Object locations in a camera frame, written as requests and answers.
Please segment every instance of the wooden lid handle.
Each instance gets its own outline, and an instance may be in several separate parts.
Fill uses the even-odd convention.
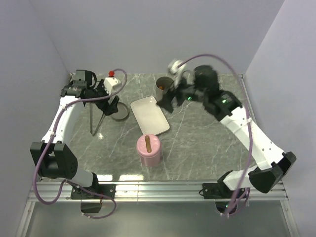
[[[152,146],[150,145],[150,138],[148,135],[145,136],[145,143],[146,143],[147,152],[148,153],[152,152]]]

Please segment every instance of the white wall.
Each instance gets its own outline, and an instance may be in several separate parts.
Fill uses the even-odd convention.
[[[316,236],[315,9],[285,0],[246,73],[258,123],[297,156],[284,183],[303,237]]]
[[[0,1],[0,236],[11,237],[32,183],[30,145],[58,107],[65,66],[28,1]]]
[[[245,73],[284,0],[30,0],[68,71],[165,72],[212,52]],[[227,72],[223,65],[211,62]]]

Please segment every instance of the red object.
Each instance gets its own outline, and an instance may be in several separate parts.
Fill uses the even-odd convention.
[[[114,72],[113,71],[109,71],[109,77],[114,77]]]

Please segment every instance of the gray marble surface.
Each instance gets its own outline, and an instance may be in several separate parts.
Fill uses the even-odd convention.
[[[128,75],[126,87],[119,94],[120,101],[130,108],[135,100],[155,96],[155,81],[165,75]],[[240,85],[232,75],[221,75],[220,82],[223,89],[242,98]],[[124,121],[105,117],[98,133],[92,137],[89,105],[86,105],[75,125],[70,149],[80,167],[98,175],[112,176],[114,181],[218,179],[228,170],[244,167],[247,149],[204,111],[200,103],[186,101],[172,114],[165,111],[164,114],[170,130],[159,135],[163,160],[157,167],[142,167],[140,163],[135,146],[142,132],[131,109],[129,118]],[[93,105],[94,126],[101,115]]]

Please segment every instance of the metal cup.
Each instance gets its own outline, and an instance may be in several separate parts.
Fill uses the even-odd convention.
[[[169,77],[161,77],[156,81],[156,100],[160,101],[163,96],[163,91],[168,89],[173,83],[173,79]]]

